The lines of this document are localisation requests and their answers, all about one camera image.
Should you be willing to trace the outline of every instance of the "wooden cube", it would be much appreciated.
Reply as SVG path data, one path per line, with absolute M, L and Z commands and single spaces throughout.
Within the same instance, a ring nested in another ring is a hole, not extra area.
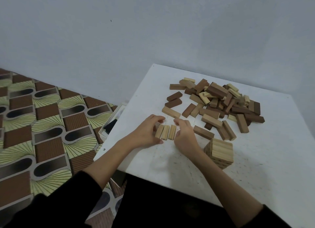
M 233 162 L 233 144 L 216 138 L 204 147 L 205 154 L 221 169 L 227 168 Z

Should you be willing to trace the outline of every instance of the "person's right hand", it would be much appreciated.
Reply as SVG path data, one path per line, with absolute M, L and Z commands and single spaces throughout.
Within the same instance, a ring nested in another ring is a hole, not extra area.
M 174 143 L 178 150 L 188 159 L 201 151 L 197 143 L 197 139 L 192 126 L 188 120 L 174 119 L 176 125 L 179 125 L 180 130 L 176 133 Z

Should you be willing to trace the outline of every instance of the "white wall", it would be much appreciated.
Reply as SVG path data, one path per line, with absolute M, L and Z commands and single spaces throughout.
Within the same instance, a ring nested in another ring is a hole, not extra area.
M 314 0 L 0 0 L 0 67 L 118 104 L 158 63 L 290 93 L 315 134 L 314 11 Z

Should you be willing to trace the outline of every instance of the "patterned floor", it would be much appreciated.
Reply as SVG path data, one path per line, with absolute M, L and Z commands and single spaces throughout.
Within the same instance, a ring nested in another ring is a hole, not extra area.
M 0 227 L 92 163 L 98 131 L 115 108 L 0 69 Z M 110 227 L 124 186 L 109 182 L 86 223 Z

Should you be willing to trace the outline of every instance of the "black pants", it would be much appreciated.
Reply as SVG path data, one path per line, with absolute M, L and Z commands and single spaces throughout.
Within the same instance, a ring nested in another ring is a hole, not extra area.
M 235 227 L 219 206 L 128 175 L 124 197 L 112 227 Z

